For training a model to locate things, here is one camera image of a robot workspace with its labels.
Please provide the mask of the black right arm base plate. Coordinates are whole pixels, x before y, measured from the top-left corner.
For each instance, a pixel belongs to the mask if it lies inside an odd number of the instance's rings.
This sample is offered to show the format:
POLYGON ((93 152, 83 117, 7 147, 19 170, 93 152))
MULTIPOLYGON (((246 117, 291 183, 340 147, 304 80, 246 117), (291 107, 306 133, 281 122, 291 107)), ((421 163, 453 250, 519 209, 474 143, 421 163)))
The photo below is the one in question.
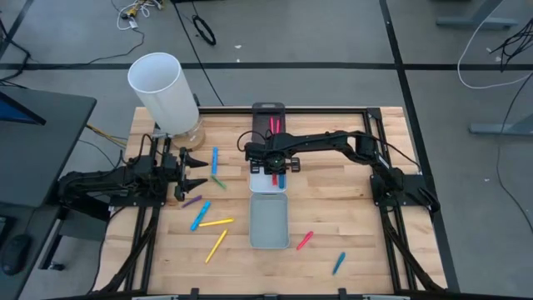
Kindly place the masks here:
POLYGON ((437 212, 441 205, 436 196, 426 188, 422 175, 405 175, 403 189, 392 190, 377 175, 370 179, 373 201, 378 207, 422 206, 437 212))

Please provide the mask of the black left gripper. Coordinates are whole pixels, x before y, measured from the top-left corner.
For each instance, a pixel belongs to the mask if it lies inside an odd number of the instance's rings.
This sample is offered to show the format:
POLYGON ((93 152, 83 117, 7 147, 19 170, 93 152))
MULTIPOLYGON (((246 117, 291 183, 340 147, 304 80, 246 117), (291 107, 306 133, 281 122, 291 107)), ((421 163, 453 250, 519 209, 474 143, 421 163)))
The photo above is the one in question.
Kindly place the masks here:
POLYGON ((167 195, 167 188, 170 183, 175 183, 174 198, 177 201, 183 201, 185 193, 189 193, 192 189, 207 182, 206 178, 186 179, 186 166, 190 168, 201 168, 208 166, 207 162, 197 160, 190 156, 190 153, 185 154, 185 162, 183 162, 184 152, 175 156, 169 152, 162 155, 161 164, 152 169, 152 173, 148 177, 148 192, 147 194, 154 198, 162 198, 167 195))

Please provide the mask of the dark grey side desk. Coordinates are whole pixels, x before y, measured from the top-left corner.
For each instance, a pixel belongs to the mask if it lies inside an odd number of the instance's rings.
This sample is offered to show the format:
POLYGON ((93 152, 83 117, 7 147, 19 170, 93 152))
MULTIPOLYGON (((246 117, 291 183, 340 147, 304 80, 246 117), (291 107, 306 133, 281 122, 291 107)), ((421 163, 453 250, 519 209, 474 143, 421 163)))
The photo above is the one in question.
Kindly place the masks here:
POLYGON ((44 205, 38 208, 0 204, 0 217, 7 219, 7 231, 0 235, 0 260, 8 242, 20 234, 31 238, 22 270, 12 276, 0 267, 0 300, 17 300, 37 263, 57 216, 59 207, 44 205))

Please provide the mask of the yellow marker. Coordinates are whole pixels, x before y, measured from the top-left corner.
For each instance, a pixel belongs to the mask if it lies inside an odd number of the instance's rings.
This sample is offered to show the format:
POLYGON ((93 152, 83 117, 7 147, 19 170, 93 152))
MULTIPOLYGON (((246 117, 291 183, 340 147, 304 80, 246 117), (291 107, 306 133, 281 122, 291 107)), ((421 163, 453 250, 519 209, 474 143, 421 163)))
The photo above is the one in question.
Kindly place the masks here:
POLYGON ((221 219, 221 220, 217 220, 217 221, 201 222, 201 223, 199 223, 198 227, 204 228, 204 227, 210 227, 210 226, 233 223, 234 221, 235 221, 235 219, 230 217, 230 218, 225 218, 225 219, 221 219))
POLYGON ((224 238, 226 237, 226 235, 228 234, 228 229, 225 229, 221 235, 219 236, 219 238, 217 239, 216 243, 214 244, 214 246, 212 247, 212 249, 210 250, 209 254, 207 255, 204 263, 205 264, 208 264, 211 260, 212 260, 212 257, 213 255, 215 254, 215 252, 217 251, 217 249, 220 247, 222 241, 224 240, 224 238))

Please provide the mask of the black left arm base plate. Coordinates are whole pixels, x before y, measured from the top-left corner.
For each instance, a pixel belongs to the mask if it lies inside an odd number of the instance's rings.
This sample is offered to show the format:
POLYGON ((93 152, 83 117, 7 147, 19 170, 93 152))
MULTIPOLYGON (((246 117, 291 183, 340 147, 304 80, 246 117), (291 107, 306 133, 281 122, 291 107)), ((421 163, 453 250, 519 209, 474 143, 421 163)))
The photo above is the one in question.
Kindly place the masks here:
POLYGON ((140 208, 160 208, 166 204, 164 197, 143 196, 143 195, 113 195, 110 197, 109 205, 113 207, 140 207, 140 208))

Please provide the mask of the grey plastic bin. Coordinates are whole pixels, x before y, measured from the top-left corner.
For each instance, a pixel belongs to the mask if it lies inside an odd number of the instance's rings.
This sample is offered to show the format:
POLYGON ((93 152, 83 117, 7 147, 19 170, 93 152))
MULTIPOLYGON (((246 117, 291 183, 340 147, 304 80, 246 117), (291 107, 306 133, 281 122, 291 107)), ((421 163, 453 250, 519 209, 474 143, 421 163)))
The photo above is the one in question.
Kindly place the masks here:
POLYGON ((249 242, 258 249, 284 249, 290 245, 288 197, 285 193, 252 194, 249 242))

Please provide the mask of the black computer mouse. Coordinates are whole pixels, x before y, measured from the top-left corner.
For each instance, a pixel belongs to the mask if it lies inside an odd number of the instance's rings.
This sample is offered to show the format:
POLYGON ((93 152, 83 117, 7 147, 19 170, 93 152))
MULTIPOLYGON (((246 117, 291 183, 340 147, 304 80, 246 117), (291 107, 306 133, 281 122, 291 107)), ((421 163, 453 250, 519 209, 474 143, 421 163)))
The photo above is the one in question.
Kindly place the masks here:
POLYGON ((28 234, 19 234, 7 242, 7 246, 0 254, 0 269, 7 276, 13 276, 22 271, 32 244, 28 234))

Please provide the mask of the grey desk foot plate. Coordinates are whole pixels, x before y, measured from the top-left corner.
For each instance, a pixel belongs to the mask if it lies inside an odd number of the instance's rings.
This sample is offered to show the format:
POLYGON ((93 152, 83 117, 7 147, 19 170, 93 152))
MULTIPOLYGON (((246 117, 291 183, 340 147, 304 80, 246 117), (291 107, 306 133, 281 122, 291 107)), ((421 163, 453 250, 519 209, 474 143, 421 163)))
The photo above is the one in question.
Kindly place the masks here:
POLYGON ((101 242, 105 237, 107 221, 66 208, 62 209, 58 219, 61 221, 61 236, 96 242, 101 242))

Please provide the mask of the white plastic bin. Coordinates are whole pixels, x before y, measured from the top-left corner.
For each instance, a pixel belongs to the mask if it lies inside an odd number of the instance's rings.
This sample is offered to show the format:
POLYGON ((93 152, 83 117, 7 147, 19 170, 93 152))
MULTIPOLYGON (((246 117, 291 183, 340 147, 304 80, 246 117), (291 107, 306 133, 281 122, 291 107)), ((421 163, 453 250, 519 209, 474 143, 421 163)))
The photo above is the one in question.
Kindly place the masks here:
POLYGON ((272 186, 272 177, 263 172, 263 167, 259 167, 259 172, 250 173, 249 188, 253 193, 284 193, 288 187, 287 176, 286 188, 280 189, 278 186, 272 186))

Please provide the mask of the black desk top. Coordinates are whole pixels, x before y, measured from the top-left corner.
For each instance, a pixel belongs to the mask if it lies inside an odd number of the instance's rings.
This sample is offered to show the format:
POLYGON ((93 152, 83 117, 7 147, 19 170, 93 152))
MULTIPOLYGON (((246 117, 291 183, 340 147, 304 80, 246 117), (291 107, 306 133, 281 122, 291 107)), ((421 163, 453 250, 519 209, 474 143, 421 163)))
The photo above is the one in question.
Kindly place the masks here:
POLYGON ((97 100, 19 87, 0 92, 47 121, 0 121, 0 203, 37 208, 51 194, 97 100))

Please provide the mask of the grey desk foot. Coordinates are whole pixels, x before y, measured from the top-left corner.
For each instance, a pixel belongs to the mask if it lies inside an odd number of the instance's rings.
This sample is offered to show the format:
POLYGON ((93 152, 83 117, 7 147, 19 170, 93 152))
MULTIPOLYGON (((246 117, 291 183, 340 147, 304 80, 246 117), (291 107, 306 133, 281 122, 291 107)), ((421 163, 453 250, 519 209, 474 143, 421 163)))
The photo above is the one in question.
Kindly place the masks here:
POLYGON ((513 18, 493 17, 492 14, 504 0, 485 0, 469 17, 438 17, 436 25, 450 28, 479 28, 484 30, 508 30, 518 25, 513 18))
POLYGON ((469 132, 473 134, 533 136, 533 113, 514 123, 472 123, 469 132))

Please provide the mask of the monitor with blue screen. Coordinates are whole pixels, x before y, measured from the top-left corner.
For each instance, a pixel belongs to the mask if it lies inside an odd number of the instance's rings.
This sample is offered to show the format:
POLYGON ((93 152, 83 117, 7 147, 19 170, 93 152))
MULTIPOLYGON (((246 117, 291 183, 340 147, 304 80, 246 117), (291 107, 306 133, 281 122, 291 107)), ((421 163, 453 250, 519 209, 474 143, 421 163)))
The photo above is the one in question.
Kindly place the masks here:
POLYGON ((3 92, 0 92, 0 121, 37 125, 45 125, 47 122, 3 92))

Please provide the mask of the short red marker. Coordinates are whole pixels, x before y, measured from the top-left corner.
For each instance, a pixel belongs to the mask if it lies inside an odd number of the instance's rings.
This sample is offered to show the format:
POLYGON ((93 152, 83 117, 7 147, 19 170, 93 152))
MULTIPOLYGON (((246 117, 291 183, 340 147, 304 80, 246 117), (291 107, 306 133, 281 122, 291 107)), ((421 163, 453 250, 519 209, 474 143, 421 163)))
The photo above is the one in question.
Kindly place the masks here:
POLYGON ((308 232, 304 236, 304 238, 300 241, 300 243, 297 245, 296 250, 297 251, 301 250, 307 244, 307 242, 312 238, 313 235, 314 235, 313 231, 308 232))

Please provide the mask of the short teal marker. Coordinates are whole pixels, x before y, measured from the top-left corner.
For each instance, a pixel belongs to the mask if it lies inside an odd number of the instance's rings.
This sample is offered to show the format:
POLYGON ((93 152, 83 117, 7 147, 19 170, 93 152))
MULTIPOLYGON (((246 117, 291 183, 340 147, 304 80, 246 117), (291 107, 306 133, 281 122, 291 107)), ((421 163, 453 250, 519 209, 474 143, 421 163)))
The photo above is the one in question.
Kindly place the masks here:
POLYGON ((344 262, 346 258, 346 253, 345 252, 341 252, 338 259, 336 260, 336 264, 332 270, 332 274, 333 275, 336 275, 338 273, 338 270, 340 268, 340 266, 342 265, 342 263, 344 262))

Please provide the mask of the black desk crossbar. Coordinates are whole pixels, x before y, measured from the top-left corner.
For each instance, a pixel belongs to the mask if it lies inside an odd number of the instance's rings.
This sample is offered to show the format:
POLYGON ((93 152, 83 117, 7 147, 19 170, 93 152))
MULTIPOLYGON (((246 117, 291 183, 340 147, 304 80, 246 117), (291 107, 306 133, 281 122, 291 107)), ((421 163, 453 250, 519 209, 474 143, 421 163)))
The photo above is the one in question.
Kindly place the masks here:
POLYGON ((102 221, 107 221, 110 218, 109 205, 88 195, 71 195, 62 198, 60 203, 65 208, 88 215, 91 218, 102 221))

